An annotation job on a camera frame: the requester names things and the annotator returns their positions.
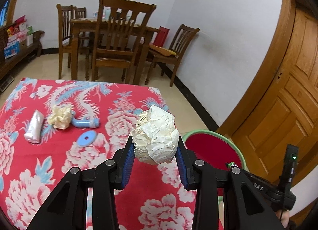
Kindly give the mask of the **white paper ball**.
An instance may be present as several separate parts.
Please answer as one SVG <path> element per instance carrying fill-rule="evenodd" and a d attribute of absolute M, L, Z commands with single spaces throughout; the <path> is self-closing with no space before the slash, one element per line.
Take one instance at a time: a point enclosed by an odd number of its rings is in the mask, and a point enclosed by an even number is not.
<path fill-rule="evenodd" d="M 135 157 L 142 163 L 171 163 L 177 152 L 179 131 L 175 117 L 152 105 L 140 113 L 131 131 Z"/>

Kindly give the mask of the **blue plastic disc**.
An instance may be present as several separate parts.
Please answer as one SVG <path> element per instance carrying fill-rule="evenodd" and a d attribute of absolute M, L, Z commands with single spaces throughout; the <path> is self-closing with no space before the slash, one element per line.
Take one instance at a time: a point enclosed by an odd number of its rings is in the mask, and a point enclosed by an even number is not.
<path fill-rule="evenodd" d="M 97 137 L 97 132 L 94 130 L 88 130 L 82 133 L 77 139 L 77 145 L 81 148 L 91 145 Z"/>

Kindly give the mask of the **blue curved plastic pipe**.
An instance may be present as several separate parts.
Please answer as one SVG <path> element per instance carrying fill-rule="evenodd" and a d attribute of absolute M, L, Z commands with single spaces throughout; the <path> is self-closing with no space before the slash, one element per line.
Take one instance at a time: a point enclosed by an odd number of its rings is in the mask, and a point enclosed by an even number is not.
<path fill-rule="evenodd" d="M 76 119 L 76 112 L 72 111 L 71 124 L 76 128 L 98 128 L 100 126 L 99 118 Z"/>

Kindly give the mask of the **cream paper wad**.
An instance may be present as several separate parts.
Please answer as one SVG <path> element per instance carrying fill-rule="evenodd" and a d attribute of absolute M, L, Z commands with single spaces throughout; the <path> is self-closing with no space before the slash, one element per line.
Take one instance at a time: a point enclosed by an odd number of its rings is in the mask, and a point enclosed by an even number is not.
<path fill-rule="evenodd" d="M 51 114 L 48 116 L 48 123 L 55 129 L 65 130 L 69 127 L 72 120 L 72 108 L 71 104 L 54 105 L 51 109 Z"/>

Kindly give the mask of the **red bucket green rim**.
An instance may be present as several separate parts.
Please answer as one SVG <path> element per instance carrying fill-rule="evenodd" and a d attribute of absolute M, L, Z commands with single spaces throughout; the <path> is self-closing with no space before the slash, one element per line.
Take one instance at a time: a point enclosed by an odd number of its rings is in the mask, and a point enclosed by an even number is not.
<path fill-rule="evenodd" d="M 239 168 L 247 169 L 242 152 L 231 140 L 210 130 L 193 130 L 186 133 L 182 139 L 186 149 L 192 150 L 197 160 L 204 161 L 214 169 L 217 179 L 217 197 L 218 201 L 222 201 L 224 191 L 230 185 L 228 177 L 230 169 L 226 164 L 235 162 Z M 184 188 L 184 192 L 190 194 L 191 201 L 195 202 L 197 190 L 187 191 Z"/>

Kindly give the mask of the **red floral tablecloth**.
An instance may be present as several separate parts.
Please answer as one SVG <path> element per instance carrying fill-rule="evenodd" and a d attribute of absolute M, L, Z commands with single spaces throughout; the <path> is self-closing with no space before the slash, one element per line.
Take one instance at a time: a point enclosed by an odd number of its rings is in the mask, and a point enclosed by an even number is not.
<path fill-rule="evenodd" d="M 79 146 L 83 129 L 55 129 L 44 122 L 40 142 L 28 142 L 34 112 L 45 117 L 71 105 L 78 120 L 99 119 L 95 140 Z M 26 229 L 44 200 L 76 166 L 91 169 L 126 144 L 141 112 L 168 107 L 155 87 L 71 80 L 22 79 L 1 108 L 1 209 L 9 224 Z M 158 166 L 136 161 L 128 186 L 116 190 L 120 229 L 190 229 L 194 191 L 180 182 L 175 161 Z"/>

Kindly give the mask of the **wooden door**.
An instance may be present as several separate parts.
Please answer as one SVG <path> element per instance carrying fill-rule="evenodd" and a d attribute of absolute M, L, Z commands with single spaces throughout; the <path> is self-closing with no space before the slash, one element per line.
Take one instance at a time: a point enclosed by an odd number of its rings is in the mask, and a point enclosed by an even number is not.
<path fill-rule="evenodd" d="M 270 182 L 279 181 L 288 144 L 299 148 L 294 185 L 317 166 L 317 19 L 304 6 L 274 80 L 232 140 L 250 172 Z"/>

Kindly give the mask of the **near wooden dining chair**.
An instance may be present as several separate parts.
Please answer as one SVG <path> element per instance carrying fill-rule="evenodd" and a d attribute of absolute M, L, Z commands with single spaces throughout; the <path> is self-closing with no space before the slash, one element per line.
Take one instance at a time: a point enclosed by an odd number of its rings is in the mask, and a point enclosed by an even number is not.
<path fill-rule="evenodd" d="M 122 79 L 130 82 L 132 66 L 141 37 L 155 4 L 131 0 L 99 0 L 98 18 L 92 54 L 92 78 L 100 67 L 121 68 Z"/>

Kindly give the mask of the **wooden dining chair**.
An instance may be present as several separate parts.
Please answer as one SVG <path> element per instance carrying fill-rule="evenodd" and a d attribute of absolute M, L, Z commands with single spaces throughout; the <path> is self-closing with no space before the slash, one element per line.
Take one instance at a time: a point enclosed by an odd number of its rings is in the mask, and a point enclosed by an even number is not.
<path fill-rule="evenodd" d="M 92 54 L 92 78 L 100 67 L 121 68 L 122 79 L 130 82 L 132 66 L 141 37 L 155 4 L 131 0 L 99 0 L 98 18 Z"/>
<path fill-rule="evenodd" d="M 74 6 L 61 6 L 57 4 L 58 11 L 58 79 L 62 78 L 63 56 L 68 54 L 68 67 L 71 64 L 71 43 L 72 43 L 72 26 L 71 20 L 74 19 Z"/>
<path fill-rule="evenodd" d="M 86 7 L 83 8 L 79 8 L 74 6 L 74 16 L 76 19 L 81 19 L 81 18 L 86 18 L 87 17 L 87 9 Z M 80 43 L 80 47 L 84 47 L 84 43 L 85 43 L 85 38 L 86 37 L 86 33 L 85 32 L 80 32 L 79 34 L 79 43 Z"/>

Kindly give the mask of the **wooden bench sofa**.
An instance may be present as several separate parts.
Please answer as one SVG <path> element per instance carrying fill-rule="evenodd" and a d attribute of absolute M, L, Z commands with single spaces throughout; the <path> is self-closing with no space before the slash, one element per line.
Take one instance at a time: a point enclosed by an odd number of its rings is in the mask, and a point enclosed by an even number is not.
<path fill-rule="evenodd" d="M 26 43 L 18 42 L 18 51 L 15 52 L 16 48 L 13 51 L 10 50 L 9 58 L 6 58 L 4 49 L 7 47 L 9 38 L 7 30 L 12 26 L 14 26 L 14 23 L 1 27 L 1 79 L 7 76 L 22 60 L 30 58 L 32 55 L 39 57 L 42 52 L 42 43 L 40 39 L 45 32 L 37 30 L 32 34 L 33 43 L 26 46 Z"/>

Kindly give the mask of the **far wooden dining chair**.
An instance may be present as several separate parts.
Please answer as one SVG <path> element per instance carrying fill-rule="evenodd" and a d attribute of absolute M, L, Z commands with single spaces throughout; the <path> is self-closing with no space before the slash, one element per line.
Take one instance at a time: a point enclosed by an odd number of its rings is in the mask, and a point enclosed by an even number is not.
<path fill-rule="evenodd" d="M 83 8 L 79 8 L 74 6 L 74 16 L 76 19 L 81 19 L 81 18 L 86 18 L 87 17 L 87 9 L 86 7 Z M 85 32 L 80 32 L 79 34 L 79 43 L 80 43 L 80 47 L 84 47 L 84 43 L 85 43 L 85 38 L 86 37 L 86 33 Z"/>

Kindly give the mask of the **left wooden dining chair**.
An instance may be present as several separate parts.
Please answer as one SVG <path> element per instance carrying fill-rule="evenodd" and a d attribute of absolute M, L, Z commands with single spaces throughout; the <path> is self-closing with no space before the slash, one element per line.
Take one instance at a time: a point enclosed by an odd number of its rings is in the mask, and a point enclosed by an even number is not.
<path fill-rule="evenodd" d="M 62 78 L 63 56 L 68 54 L 68 67 L 71 64 L 71 43 L 72 43 L 72 26 L 71 20 L 74 19 L 74 6 L 61 6 L 57 4 L 58 11 L 58 79 Z"/>

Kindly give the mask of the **blue white box on bench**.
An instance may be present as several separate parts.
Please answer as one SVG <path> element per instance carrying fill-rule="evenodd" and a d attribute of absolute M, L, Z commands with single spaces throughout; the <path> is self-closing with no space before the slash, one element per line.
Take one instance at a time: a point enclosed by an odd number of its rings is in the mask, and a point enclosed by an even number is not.
<path fill-rule="evenodd" d="M 5 59 L 11 58 L 15 56 L 16 54 L 18 54 L 19 51 L 20 51 L 19 42 L 11 43 L 4 48 L 4 58 Z"/>

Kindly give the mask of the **pile of gift boxes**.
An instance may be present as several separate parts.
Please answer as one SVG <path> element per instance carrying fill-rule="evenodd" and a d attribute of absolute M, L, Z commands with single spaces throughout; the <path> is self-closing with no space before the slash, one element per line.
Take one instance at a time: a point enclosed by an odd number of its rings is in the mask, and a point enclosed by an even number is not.
<path fill-rule="evenodd" d="M 13 26 L 7 30 L 7 46 L 19 42 L 21 46 L 29 46 L 33 43 L 33 27 L 28 24 L 25 15 L 19 17 Z"/>

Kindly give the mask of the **wooden door frame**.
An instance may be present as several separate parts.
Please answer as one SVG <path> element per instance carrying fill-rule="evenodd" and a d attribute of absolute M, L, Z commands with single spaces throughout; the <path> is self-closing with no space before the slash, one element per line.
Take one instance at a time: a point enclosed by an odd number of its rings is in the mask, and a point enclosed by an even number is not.
<path fill-rule="evenodd" d="M 261 66 L 245 94 L 217 133 L 232 136 L 257 107 L 274 80 L 291 39 L 295 20 L 295 0 L 282 0 L 278 23 Z"/>

